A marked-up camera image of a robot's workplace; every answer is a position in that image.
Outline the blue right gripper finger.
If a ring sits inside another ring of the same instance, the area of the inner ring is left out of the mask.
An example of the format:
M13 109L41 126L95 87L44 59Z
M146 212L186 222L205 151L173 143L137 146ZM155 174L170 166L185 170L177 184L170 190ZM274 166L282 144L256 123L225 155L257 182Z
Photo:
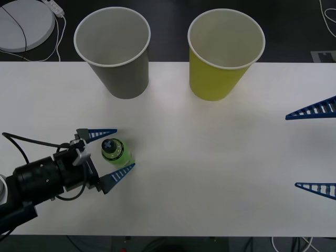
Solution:
M307 192L335 200L335 183L304 183L297 182L295 187Z
M296 110L285 120L335 118L335 96Z

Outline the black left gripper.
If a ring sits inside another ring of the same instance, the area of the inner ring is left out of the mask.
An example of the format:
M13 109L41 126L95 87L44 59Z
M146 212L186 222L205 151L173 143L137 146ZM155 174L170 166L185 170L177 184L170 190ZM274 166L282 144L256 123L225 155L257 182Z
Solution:
M83 139L89 144L117 133L117 131L117 129L77 129L76 139ZM59 170L66 192L83 186L84 172L86 172L85 186L89 190L95 188L98 192L102 191L103 194L108 194L135 166L133 163L99 178L91 157L86 158L77 166L73 165L74 160L78 157L75 149L60 151L59 157Z

